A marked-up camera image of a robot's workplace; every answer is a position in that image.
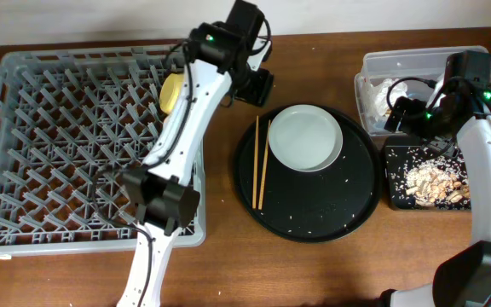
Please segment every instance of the gray plastic dish rack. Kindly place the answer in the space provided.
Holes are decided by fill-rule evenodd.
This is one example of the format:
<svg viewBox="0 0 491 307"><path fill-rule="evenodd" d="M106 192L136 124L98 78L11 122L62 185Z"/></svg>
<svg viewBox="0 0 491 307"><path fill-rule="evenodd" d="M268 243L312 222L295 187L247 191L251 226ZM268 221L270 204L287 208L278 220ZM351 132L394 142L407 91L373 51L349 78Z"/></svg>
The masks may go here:
<svg viewBox="0 0 491 307"><path fill-rule="evenodd" d="M159 92L166 69L182 72L170 45L16 52L0 66L0 258L133 250L136 234L114 228L87 199L106 164L139 165L162 121ZM176 246L205 238L202 147L194 164L202 195ZM95 197L111 218L134 222L135 208L115 177Z"/></svg>

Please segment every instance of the round black tray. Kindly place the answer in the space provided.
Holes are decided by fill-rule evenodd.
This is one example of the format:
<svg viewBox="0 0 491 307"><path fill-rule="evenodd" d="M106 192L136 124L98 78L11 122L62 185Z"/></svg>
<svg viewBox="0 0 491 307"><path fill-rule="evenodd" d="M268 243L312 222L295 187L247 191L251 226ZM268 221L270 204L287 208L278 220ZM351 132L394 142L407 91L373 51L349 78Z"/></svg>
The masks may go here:
<svg viewBox="0 0 491 307"><path fill-rule="evenodd" d="M284 108L259 119L257 191L268 121ZM380 199L382 167L370 137L343 113L322 108L334 116L342 129L344 144L340 155L326 169L300 172L284 166L269 152L261 211L252 209L255 123L236 149L234 185L244 207L263 227L288 240L323 242L341 238L358 229Z"/></svg>

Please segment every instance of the plastic crate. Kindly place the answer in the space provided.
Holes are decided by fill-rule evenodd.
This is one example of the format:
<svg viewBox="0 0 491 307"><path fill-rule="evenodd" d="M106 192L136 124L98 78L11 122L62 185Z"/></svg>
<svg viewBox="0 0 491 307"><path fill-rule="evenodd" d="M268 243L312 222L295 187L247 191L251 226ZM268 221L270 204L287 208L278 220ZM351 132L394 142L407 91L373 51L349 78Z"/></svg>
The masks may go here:
<svg viewBox="0 0 491 307"><path fill-rule="evenodd" d="M376 120L369 113L371 104L367 87L377 86L387 78L419 77L437 80L445 70L447 58L458 52L472 50L488 53L483 46L449 47L429 49L407 49L374 52L363 57L363 68L355 76L355 100L363 128L370 136L388 136L393 133L384 130L385 120ZM425 84L405 81L409 98L427 101L433 89Z"/></svg>
<svg viewBox="0 0 491 307"><path fill-rule="evenodd" d="M0 257L133 250L136 234L96 216L86 195L105 164L139 165L162 122L167 68L182 71L170 45L10 53L0 66ZM199 209L176 246L205 238L202 147L194 164ZM134 222L116 178L95 197L110 217Z"/></svg>

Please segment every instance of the brown table surface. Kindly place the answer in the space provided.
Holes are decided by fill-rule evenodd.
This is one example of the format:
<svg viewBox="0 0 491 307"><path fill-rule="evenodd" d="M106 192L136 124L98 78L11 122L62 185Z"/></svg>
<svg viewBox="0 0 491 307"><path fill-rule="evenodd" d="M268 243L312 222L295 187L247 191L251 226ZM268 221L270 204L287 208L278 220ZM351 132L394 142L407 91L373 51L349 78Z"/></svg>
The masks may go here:
<svg viewBox="0 0 491 307"><path fill-rule="evenodd" d="M0 47L0 60L16 50L154 43L160 42L6 46ZM233 192L229 161L255 116L275 107L312 101L359 120L354 76L368 52L468 45L491 53L491 28L274 38L264 65L275 75L269 104L220 108L205 134L207 239L199 247L174 250L163 305L339 304L431 282L440 263L468 246L470 213L392 211L386 196L352 235L325 244L290 242L250 218ZM0 306L114 306L132 256L107 252L0 261Z"/></svg>

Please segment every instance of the white bowl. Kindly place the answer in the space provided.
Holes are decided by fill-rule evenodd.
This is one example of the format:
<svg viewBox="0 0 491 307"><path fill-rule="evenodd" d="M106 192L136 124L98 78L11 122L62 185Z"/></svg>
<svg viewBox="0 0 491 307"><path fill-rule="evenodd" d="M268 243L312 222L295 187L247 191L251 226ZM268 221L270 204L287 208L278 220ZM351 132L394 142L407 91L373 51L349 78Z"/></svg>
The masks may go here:
<svg viewBox="0 0 491 307"><path fill-rule="evenodd" d="M270 125L272 153L295 171L319 171L328 167L340 154L342 141L337 120L320 107L288 107Z"/></svg>

